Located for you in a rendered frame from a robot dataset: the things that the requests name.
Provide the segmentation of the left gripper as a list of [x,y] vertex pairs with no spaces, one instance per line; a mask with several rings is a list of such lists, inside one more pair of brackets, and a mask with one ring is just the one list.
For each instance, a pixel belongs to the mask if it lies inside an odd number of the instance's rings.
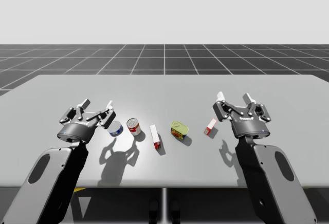
[[65,142],[89,143],[97,126],[108,129],[116,113],[113,108],[113,101],[110,100],[106,108],[98,112],[84,112],[90,105],[90,100],[85,99],[76,107],[70,107],[59,120],[63,125],[57,137]]

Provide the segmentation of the red and white can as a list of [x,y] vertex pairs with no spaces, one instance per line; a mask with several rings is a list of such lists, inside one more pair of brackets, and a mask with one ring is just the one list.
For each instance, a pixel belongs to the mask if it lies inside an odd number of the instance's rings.
[[127,121],[126,125],[133,136],[137,136],[140,134],[141,128],[136,118],[130,118]]

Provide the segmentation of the blue flat can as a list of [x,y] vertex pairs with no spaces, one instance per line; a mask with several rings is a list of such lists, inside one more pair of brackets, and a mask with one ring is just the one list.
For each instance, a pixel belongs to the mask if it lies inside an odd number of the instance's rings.
[[113,121],[107,128],[107,131],[112,137],[115,137],[123,131],[123,127],[119,121]]

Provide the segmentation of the small red and white carton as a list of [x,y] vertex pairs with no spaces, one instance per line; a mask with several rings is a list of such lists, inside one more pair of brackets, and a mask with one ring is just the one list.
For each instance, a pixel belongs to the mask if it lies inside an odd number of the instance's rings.
[[214,128],[215,124],[217,123],[216,119],[212,119],[209,124],[207,125],[206,129],[204,130],[204,134],[209,135],[209,133]]

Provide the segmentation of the long red and white carton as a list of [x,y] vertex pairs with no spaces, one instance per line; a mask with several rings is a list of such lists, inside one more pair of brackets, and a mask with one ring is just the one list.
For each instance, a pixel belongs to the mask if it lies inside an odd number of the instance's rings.
[[156,150],[160,149],[161,148],[161,141],[160,141],[160,138],[159,138],[159,135],[158,135],[155,124],[150,126],[150,131],[151,131],[151,136],[152,136],[152,140],[153,140],[153,144],[154,144],[155,149]]

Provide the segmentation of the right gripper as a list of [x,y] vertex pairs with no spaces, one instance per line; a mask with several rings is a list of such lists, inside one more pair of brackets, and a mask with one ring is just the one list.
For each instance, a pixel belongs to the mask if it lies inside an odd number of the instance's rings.
[[222,91],[218,92],[213,109],[217,119],[222,122],[231,120],[231,127],[236,138],[251,137],[261,139],[268,137],[270,131],[266,122],[271,121],[271,117],[264,104],[258,103],[249,93],[243,95],[246,108],[237,107],[225,100]]

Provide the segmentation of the green and blue rectangular can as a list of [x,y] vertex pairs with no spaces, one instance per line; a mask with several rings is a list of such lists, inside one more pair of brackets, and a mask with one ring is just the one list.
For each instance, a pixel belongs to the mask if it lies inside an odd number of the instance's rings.
[[183,140],[188,131],[189,128],[178,121],[173,121],[171,123],[171,134],[179,140]]

